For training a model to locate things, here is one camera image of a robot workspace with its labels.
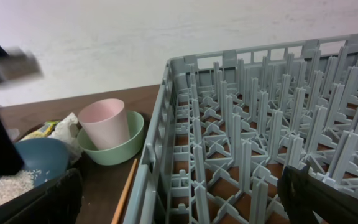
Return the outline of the dark blue plate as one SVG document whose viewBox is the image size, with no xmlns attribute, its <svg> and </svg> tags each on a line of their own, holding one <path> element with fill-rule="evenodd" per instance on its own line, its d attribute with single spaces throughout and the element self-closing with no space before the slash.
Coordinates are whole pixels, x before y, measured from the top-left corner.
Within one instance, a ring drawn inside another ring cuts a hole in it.
<svg viewBox="0 0 358 224">
<path fill-rule="evenodd" d="M 36 138 L 12 143 L 24 161 L 20 171 L 34 171 L 34 188 L 63 175 L 69 166 L 68 149 L 57 139 Z"/>
</svg>

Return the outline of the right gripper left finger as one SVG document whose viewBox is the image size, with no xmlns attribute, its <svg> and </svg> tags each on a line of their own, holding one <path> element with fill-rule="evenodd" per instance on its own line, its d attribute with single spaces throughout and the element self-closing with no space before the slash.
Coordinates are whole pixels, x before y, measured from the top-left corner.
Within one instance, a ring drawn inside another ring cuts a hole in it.
<svg viewBox="0 0 358 224">
<path fill-rule="evenodd" d="M 82 177 L 78 169 L 0 206 L 0 223 L 75 223 L 81 210 Z"/>
</svg>

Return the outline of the pile of white rice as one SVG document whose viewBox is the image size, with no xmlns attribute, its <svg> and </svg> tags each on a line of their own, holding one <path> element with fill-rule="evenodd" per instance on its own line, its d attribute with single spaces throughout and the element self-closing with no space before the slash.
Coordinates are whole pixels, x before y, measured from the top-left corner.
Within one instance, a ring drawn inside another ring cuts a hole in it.
<svg viewBox="0 0 358 224">
<path fill-rule="evenodd" d="M 0 178 L 0 205 L 34 188 L 34 171 L 22 170 L 15 176 Z"/>
</svg>

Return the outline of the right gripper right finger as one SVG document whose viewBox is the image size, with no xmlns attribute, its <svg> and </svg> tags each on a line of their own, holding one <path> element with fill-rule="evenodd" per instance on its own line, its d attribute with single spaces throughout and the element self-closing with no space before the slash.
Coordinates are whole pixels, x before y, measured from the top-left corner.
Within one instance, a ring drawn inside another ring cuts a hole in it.
<svg viewBox="0 0 358 224">
<path fill-rule="evenodd" d="M 358 223 L 358 199 L 342 193 L 308 174 L 287 166 L 278 180 L 278 196 L 291 223 Z"/>
</svg>

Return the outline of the yellow snack wrapper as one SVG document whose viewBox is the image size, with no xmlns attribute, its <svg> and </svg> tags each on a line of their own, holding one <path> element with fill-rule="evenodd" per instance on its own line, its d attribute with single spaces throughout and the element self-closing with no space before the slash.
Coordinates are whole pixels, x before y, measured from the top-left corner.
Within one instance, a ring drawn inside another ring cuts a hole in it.
<svg viewBox="0 0 358 224">
<path fill-rule="evenodd" d="M 20 141 L 36 138 L 46 138 L 51 135 L 59 121 L 46 121 L 27 131 Z"/>
</svg>

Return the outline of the white napkin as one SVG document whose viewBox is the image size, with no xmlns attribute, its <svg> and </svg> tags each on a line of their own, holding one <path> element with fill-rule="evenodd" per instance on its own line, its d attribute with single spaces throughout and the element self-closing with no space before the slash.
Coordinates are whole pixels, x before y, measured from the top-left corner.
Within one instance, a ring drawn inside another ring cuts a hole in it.
<svg viewBox="0 0 358 224">
<path fill-rule="evenodd" d="M 74 164 L 83 152 L 76 139 L 79 131 L 78 118 L 74 113 L 70 113 L 55 126 L 49 135 L 49 138 L 57 139 L 65 144 L 69 152 L 70 164 Z"/>
</svg>

